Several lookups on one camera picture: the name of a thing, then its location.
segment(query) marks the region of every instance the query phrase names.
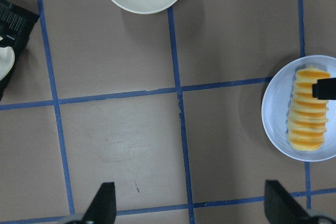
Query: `ridged yellow pastry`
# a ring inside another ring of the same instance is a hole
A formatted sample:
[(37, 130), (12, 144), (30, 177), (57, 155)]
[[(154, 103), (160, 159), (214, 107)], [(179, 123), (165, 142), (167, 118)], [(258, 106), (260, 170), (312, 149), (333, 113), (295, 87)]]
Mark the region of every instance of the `ridged yellow pastry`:
[(324, 142), (328, 100), (313, 98), (312, 85), (325, 78), (330, 74), (313, 66), (296, 73), (287, 116), (287, 139), (296, 150), (314, 151)]

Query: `black object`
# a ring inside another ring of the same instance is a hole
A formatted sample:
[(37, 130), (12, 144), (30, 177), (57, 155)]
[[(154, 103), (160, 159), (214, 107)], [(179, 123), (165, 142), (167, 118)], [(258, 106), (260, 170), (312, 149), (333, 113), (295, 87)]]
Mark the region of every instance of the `black object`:
[(312, 88), (313, 97), (319, 100), (336, 100), (336, 78), (317, 80)]
[(115, 190), (113, 182), (101, 184), (83, 218), (67, 224), (114, 224), (117, 215)]
[(265, 182), (264, 210), (270, 224), (336, 224), (328, 217), (310, 217), (277, 180)]
[(0, 0), (0, 47), (12, 47), (15, 61), (10, 72), (0, 80), (0, 100), (13, 74), (16, 61), (29, 41), (29, 35), (39, 16), (14, 5), (7, 0)]

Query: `bread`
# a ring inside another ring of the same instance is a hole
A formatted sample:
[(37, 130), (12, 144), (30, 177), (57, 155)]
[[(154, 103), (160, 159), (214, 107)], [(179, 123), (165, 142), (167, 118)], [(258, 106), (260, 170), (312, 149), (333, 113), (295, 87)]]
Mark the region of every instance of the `bread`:
[(296, 73), (287, 116), (287, 139), (296, 150), (314, 151), (324, 142), (328, 100), (313, 98), (312, 85), (325, 78), (330, 74), (313, 66)]

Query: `blue tape grid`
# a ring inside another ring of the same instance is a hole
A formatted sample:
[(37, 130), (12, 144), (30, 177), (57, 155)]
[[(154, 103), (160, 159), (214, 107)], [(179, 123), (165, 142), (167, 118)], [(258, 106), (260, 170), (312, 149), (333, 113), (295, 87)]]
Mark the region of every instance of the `blue tape grid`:
[[(37, 1), (38, 1), (38, 7), (39, 7), (40, 22), (41, 22), (41, 28), (42, 28), (42, 34), (43, 34), (46, 61), (47, 61), (47, 67), (48, 67), (48, 75), (49, 75), (49, 81), (50, 81), (50, 87), (51, 87), (51, 93), (52, 93), (52, 100), (0, 105), (0, 110), (34, 108), (34, 107), (39, 107), (39, 106), (50, 106), (50, 105), (54, 106), (70, 214), (74, 214), (75, 210), (73, 207), (70, 177), (69, 177), (69, 170), (68, 170), (68, 164), (67, 164), (67, 156), (66, 156), (66, 150), (65, 150), (65, 144), (64, 144), (64, 136), (63, 136), (63, 130), (62, 130), (62, 122), (61, 122), (59, 105), (67, 104), (67, 103), (99, 101), (99, 100), (113, 99), (113, 98), (138, 97), (138, 96), (143, 96), (143, 95), (164, 94), (164, 93), (173, 93), (173, 92), (177, 93), (178, 105), (181, 111), (180, 112), (181, 137), (182, 137), (182, 146), (183, 146), (183, 154), (184, 154), (188, 204), (124, 210), (124, 211), (118, 211), (117, 214), (120, 216), (120, 215), (142, 214), (142, 213), (148, 213), (148, 212), (188, 209), (189, 216), (190, 216), (190, 223), (194, 223), (194, 211), (193, 211), (194, 208), (247, 204), (251, 202), (259, 202), (259, 201), (264, 200), (264, 197), (260, 196), (260, 197), (244, 198), (244, 199), (193, 203), (192, 191), (191, 191), (191, 176), (190, 176), (190, 167), (189, 167), (189, 159), (188, 159), (188, 149), (187, 149), (187, 136), (186, 136), (186, 129), (185, 129), (183, 92), (213, 89), (213, 88), (233, 87), (233, 86), (256, 84), (256, 83), (266, 83), (271, 80), (271, 77), (227, 81), (227, 82), (219, 82), (219, 83), (199, 84), (199, 85), (182, 87), (181, 82), (180, 82), (179, 63), (178, 63), (178, 55), (177, 55), (177, 48), (176, 48), (174, 14), (173, 14), (173, 8), (170, 7), (167, 11), (168, 11), (168, 19), (169, 19), (175, 88), (164, 88), (164, 89), (157, 89), (157, 90), (150, 90), (150, 91), (131, 91), (131, 92), (93, 95), (93, 96), (77, 97), (77, 98), (69, 98), (69, 99), (58, 99), (54, 71), (53, 71), (53, 63), (51, 60), (51, 54), (50, 54), (50, 48), (49, 48), (46, 20), (44, 16), (43, 0), (37, 0)], [(298, 0), (298, 16), (299, 16), (299, 34), (300, 34), (300, 38), (299, 38), (300, 39), (300, 56), (304, 57), (305, 56), (305, 51), (304, 51), (305, 31), (304, 31), (304, 25), (303, 25), (303, 0)], [(307, 197), (307, 208), (311, 208), (311, 196), (312, 195), (336, 193), (336, 188), (311, 191), (309, 162), (304, 163), (304, 168), (305, 168), (305, 175), (306, 175), (306, 191), (291, 193), (291, 195), (293, 197), (306, 196)], [(0, 222), (0, 224), (9, 224), (9, 223), (22, 223), (22, 224), (27, 223), (28, 224), (28, 223), (52, 222), (52, 221), (58, 221), (60, 218), (62, 217), (48, 217), (48, 218), (17, 220), (17, 221), (3, 221), (3, 222)]]

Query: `square tile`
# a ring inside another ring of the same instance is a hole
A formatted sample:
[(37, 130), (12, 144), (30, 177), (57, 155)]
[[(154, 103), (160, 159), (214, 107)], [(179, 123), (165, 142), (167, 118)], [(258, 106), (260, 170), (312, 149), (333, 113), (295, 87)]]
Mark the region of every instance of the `square tile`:
[[(295, 198), (302, 206), (305, 205), (305, 197)], [(204, 207), (196, 208), (195, 222), (196, 224), (212, 223), (259, 223), (269, 224), (264, 214), (264, 202), (230, 205), (222, 207)]]
[(167, 12), (110, 0), (44, 0), (60, 98), (174, 86)]
[(273, 76), (300, 56), (297, 0), (179, 0), (182, 85)]
[(176, 94), (61, 106), (76, 212), (103, 182), (115, 182), (117, 209), (186, 203)]
[(310, 163), (311, 189), (336, 188), (336, 158)]
[(306, 55), (336, 56), (336, 3), (333, 0), (303, 0)]
[(262, 196), (266, 179), (304, 191), (304, 163), (279, 152), (261, 121), (265, 84), (184, 92), (194, 202)]
[(321, 194), (311, 196), (311, 208), (313, 211), (323, 213), (333, 219), (335, 214), (336, 194)]
[(189, 224), (188, 210), (117, 216), (115, 224)]
[[(36, 0), (8, 0), (38, 14)], [(12, 78), (4, 91), (1, 104), (51, 100), (50, 83), (40, 23), (30, 34), (28, 45), (21, 53)]]
[(0, 221), (68, 215), (54, 108), (0, 118)]

